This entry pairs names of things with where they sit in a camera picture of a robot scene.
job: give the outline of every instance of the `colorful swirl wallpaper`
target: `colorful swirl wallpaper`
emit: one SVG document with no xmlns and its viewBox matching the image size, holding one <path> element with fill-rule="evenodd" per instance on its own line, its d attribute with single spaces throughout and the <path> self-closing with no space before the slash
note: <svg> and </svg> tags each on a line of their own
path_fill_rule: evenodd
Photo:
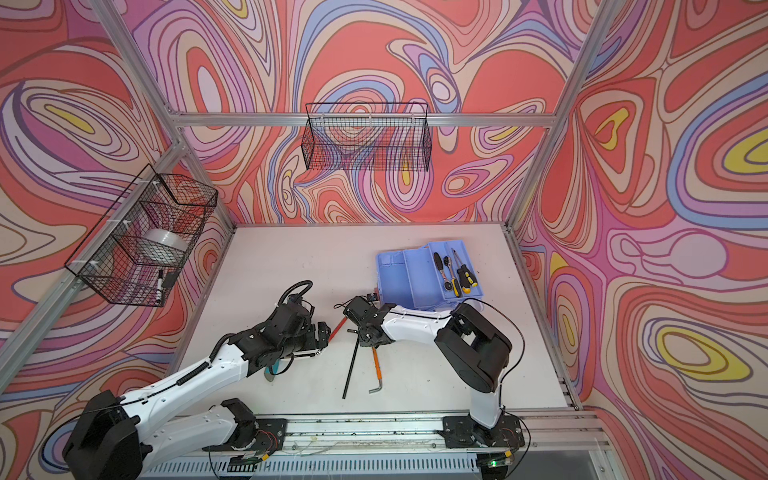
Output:
<svg viewBox="0 0 768 480">
<path fill-rule="evenodd" d="M 630 478 L 768 478 L 768 2 L 628 0 L 515 232 Z"/>
<path fill-rule="evenodd" d="M 595 8 L 586 1 L 127 4 L 170 107 L 302 112 L 425 101 L 434 112 L 552 112 Z M 307 172 L 302 128 L 192 127 L 235 223 L 503 221 L 543 130 L 432 129 L 428 173 Z"/>
<path fill-rule="evenodd" d="M 0 45 L 2 343 L 169 140 L 85 0 L 0 2 Z M 212 217 L 162 309 L 81 292 L 0 396 L 0 478 L 63 473 L 68 421 L 90 397 L 164 376 L 225 235 Z"/>
</svg>

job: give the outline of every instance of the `robotic arm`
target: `robotic arm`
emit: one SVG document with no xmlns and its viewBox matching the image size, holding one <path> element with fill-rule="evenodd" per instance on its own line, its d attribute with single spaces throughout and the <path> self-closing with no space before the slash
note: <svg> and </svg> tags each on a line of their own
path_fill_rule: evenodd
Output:
<svg viewBox="0 0 768 480">
<path fill-rule="evenodd" d="M 292 294 L 300 286 L 304 288 Z M 279 359 L 325 348 L 330 328 L 324 322 L 315 327 L 314 307 L 308 311 L 302 305 L 302 295 L 311 287 L 309 280 L 291 286 L 265 322 L 221 337 L 206 359 L 124 396 L 107 391 L 92 398 L 64 447 L 74 477 L 132 480 L 158 463 L 205 446 L 245 449 L 253 444 L 258 425 L 239 399 L 171 419 Z"/>
<path fill-rule="evenodd" d="M 467 303 L 452 312 L 408 310 L 394 303 L 377 309 L 363 296 L 352 299 L 344 314 L 357 325 L 360 346 L 376 348 L 399 340 L 436 344 L 472 387 L 469 415 L 478 424 L 475 437 L 481 442 L 491 437 L 488 431 L 502 414 L 498 377 L 507 366 L 512 344 L 483 315 Z M 472 343 L 464 336 L 474 336 Z"/>
</svg>

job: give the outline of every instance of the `white tabletop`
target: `white tabletop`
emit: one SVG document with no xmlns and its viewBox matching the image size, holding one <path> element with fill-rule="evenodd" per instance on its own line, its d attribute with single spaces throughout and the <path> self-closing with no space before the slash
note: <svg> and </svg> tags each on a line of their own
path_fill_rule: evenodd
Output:
<svg viewBox="0 0 768 480">
<path fill-rule="evenodd" d="M 499 225 L 352 227 L 241 227 L 223 260 L 181 368 L 209 355 L 215 342 L 264 321 L 283 291 L 300 280 L 314 287 L 304 296 L 315 307 L 314 322 L 333 329 L 343 318 L 336 303 L 376 287 L 376 254 L 418 248 L 431 241 L 464 240 L 485 293 L 484 300 L 514 320 L 525 335 L 525 355 L 504 381 L 502 401 L 510 409 L 565 407 L 563 392 Z M 483 315 L 511 341 L 509 366 L 520 355 L 521 338 L 503 317 Z M 437 346 L 406 341 L 378 349 L 384 389 L 375 394 L 370 348 L 357 353 L 345 400 L 342 391 L 356 336 L 347 321 L 319 356 L 297 359 L 284 376 L 267 382 L 262 372 L 221 389 L 187 413 L 238 397 L 257 415 L 346 412 L 433 412 L 469 409 L 469 387 Z M 284 368 L 286 361 L 281 362 Z"/>
</svg>

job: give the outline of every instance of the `black mounting plate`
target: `black mounting plate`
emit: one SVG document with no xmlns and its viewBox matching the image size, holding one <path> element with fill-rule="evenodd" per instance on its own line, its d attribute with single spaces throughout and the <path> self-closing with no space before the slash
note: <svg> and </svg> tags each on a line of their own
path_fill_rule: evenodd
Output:
<svg viewBox="0 0 768 480">
<path fill-rule="evenodd" d="M 442 431 L 445 433 L 445 447 L 449 449 L 466 449 L 478 447 L 473 437 L 472 430 L 478 427 L 478 423 L 469 415 L 460 417 L 443 417 Z M 512 453 L 525 446 L 525 437 L 520 426 L 520 420 L 512 415 L 499 417 L 496 426 L 488 430 L 493 438 L 493 448 L 506 447 Z"/>
<path fill-rule="evenodd" d="M 256 433 L 256 441 L 245 452 L 277 452 L 283 449 L 283 442 L 286 438 L 286 425 L 288 425 L 287 419 L 265 419 L 256 417 L 256 421 L 259 423 L 259 431 Z M 262 432 L 269 432 L 272 435 L 268 435 Z M 233 448 L 228 445 L 214 445 L 206 447 L 203 450 L 210 449 L 212 452 L 232 452 Z"/>
</svg>

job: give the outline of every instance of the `black wire mesh basket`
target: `black wire mesh basket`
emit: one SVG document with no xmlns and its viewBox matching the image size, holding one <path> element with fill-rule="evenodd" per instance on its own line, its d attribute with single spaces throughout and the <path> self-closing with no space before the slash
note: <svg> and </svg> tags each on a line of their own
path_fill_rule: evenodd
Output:
<svg viewBox="0 0 768 480">
<path fill-rule="evenodd" d="M 423 102 L 306 104 L 307 170 L 428 171 L 432 134 Z"/>
<path fill-rule="evenodd" d="M 117 226 L 79 270 L 71 257 L 65 266 L 109 303 L 163 306 L 217 200 L 213 187 L 154 173 L 124 217 L 109 220 Z"/>
</svg>

